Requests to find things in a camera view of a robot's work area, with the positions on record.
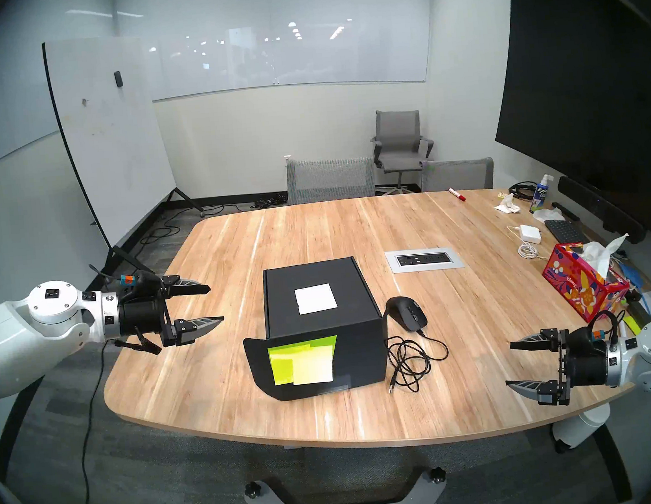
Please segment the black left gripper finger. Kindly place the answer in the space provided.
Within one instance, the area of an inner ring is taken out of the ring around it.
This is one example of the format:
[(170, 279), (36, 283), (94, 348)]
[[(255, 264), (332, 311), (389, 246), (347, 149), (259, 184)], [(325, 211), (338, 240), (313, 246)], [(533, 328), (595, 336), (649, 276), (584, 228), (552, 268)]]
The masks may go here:
[(173, 323), (173, 337), (176, 346), (193, 344), (198, 338), (211, 333), (225, 318), (212, 316), (193, 320), (179, 319)]
[(211, 291), (208, 285), (191, 279), (183, 279), (180, 275), (165, 276), (163, 282), (166, 300), (175, 296), (206, 295)]

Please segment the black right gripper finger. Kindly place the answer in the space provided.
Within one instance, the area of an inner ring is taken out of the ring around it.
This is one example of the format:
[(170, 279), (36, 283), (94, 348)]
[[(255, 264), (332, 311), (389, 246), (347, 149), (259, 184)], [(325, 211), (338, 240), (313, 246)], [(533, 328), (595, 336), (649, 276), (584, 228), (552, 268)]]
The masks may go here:
[(520, 396), (544, 406), (569, 405), (571, 390), (567, 381), (509, 380), (505, 384)]
[(541, 329), (517, 341), (510, 342), (511, 350), (562, 352), (564, 347), (563, 329)]

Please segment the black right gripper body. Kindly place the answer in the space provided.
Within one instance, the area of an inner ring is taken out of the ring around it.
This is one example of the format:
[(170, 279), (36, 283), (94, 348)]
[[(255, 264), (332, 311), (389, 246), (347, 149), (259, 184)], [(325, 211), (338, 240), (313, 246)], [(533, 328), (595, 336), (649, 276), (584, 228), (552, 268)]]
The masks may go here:
[(589, 327), (572, 332), (563, 329), (563, 336), (564, 347), (558, 353), (561, 381), (569, 382), (570, 390), (574, 386), (606, 384), (608, 366), (604, 341), (593, 341)]

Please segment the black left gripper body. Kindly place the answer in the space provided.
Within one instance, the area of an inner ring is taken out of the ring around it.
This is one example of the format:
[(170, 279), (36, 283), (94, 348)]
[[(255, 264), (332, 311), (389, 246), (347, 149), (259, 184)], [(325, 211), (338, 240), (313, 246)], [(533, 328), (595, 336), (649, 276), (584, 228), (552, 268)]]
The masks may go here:
[[(136, 336), (138, 343), (121, 342), (121, 347), (134, 351), (159, 350), (174, 346), (173, 326), (165, 304), (163, 277), (120, 280), (117, 291), (121, 337)], [(158, 334), (162, 345), (156, 345), (146, 334)]]

